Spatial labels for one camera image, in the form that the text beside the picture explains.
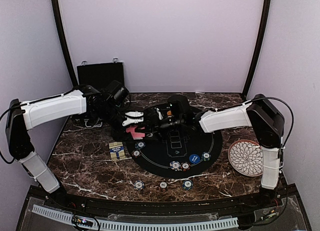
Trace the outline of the red-backed playing card deck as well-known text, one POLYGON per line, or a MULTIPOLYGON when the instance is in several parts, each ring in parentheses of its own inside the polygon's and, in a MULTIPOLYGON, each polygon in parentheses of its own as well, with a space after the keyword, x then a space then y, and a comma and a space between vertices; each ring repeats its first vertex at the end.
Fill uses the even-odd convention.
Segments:
POLYGON ((126 132, 131 134, 133 140, 142 140, 146 134, 143 132, 136 131, 137 126, 130 126, 126 128, 126 132))

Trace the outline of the red card deck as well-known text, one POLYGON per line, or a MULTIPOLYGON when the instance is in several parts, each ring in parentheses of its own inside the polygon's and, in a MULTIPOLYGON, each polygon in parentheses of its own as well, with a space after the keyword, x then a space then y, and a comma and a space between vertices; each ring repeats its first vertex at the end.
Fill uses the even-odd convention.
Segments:
POLYGON ((111 160, 116 161, 126 158, 125 149, 122 142, 110 142, 108 146, 111 160))

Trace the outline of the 50 chips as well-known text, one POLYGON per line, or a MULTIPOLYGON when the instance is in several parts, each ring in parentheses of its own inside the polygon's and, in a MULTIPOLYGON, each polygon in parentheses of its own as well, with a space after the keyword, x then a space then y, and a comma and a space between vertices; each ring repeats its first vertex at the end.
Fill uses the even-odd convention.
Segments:
POLYGON ((211 154, 209 152, 203 152, 202 153, 202 160, 207 162, 211 159, 211 154))
POLYGON ((139 150, 143 149, 145 146, 146 146, 146 143, 144 141, 137 141, 135 143, 135 148, 139 150))

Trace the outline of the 100 chips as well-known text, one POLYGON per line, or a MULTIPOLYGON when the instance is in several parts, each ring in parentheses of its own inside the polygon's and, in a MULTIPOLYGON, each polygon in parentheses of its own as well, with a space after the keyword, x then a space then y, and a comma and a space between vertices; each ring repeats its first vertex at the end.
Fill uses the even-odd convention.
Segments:
POLYGON ((191 165, 190 165, 188 162, 183 162, 183 163, 181 163, 181 165, 180 165, 180 168, 181 168, 181 170, 182 170, 183 172, 189 170, 190 167, 191 167, 191 165))
POLYGON ((134 158, 140 157, 140 156, 141 156, 140 150, 138 150, 138 149, 134 150, 134 151, 132 152, 132 156, 133 156, 134 158))

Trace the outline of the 10 chips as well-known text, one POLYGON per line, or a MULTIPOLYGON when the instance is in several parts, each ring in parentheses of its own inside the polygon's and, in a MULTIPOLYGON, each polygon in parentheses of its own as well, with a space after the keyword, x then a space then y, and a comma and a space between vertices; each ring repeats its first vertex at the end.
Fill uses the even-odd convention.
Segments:
POLYGON ((178 161, 171 161, 169 166, 173 171, 177 172, 181 170, 181 164, 178 161))

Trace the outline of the blue small blind button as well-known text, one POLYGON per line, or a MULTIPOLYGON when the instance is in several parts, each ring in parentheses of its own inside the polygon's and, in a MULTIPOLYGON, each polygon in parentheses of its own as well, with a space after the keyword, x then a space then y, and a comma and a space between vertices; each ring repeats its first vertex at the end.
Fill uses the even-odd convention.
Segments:
POLYGON ((192 163, 192 164, 197 164, 201 161, 201 158, 199 155, 197 154, 191 154, 189 156, 189 161, 192 163))

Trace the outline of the blue chip stack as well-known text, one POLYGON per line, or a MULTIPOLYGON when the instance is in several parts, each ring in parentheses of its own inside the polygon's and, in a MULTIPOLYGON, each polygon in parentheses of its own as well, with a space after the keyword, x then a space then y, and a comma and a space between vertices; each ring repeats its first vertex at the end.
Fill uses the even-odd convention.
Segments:
POLYGON ((145 184, 141 180, 137 180, 134 182, 133 187, 135 190, 143 190, 145 188, 145 184))

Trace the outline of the orange 100 chip stack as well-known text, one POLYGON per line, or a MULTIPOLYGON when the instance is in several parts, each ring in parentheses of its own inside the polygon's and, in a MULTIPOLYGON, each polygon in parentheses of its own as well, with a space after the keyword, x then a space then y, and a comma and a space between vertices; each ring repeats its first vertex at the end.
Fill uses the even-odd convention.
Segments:
POLYGON ((161 189, 166 189, 166 188, 168 187, 168 184, 167 184, 167 182, 162 181, 162 182, 159 183, 159 187, 160 187, 161 189))

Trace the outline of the green-blue 50 chip stack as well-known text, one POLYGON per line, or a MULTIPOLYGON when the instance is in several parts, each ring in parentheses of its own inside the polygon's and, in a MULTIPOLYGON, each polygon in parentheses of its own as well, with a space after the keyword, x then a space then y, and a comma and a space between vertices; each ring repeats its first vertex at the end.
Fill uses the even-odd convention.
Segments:
POLYGON ((191 190, 194 186, 194 183, 190 179, 186 179, 182 183, 182 188, 186 191, 191 190))

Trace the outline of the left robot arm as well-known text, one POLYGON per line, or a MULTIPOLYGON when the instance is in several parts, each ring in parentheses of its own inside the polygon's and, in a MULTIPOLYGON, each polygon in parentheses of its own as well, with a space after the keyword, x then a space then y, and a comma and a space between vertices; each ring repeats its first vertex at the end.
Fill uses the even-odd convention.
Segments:
POLYGON ((50 199, 58 208, 67 209, 71 199, 61 190, 60 181, 35 151, 28 131, 53 120, 81 114, 121 129, 124 121, 121 109, 129 94, 128 89, 116 80, 107 86, 105 92, 82 84, 65 93, 33 101, 14 99, 3 113, 7 117, 5 133, 9 154, 51 194, 50 199))

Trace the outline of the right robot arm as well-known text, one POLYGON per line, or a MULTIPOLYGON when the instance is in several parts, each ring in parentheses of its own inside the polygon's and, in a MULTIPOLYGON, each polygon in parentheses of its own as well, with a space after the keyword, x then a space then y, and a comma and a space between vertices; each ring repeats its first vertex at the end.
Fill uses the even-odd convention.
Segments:
POLYGON ((285 135, 285 117, 273 105, 278 101, 285 106, 287 103, 279 98, 257 94, 253 99, 229 108, 217 108, 195 113, 192 111, 188 98, 177 94, 167 100, 171 114, 163 117, 160 111, 151 111, 145 115, 141 130, 153 136, 177 127, 184 127, 201 133, 251 127, 262 149, 262 192, 255 196, 255 204, 266 208, 275 199, 272 191, 279 181, 283 163, 283 150, 290 137, 285 135))

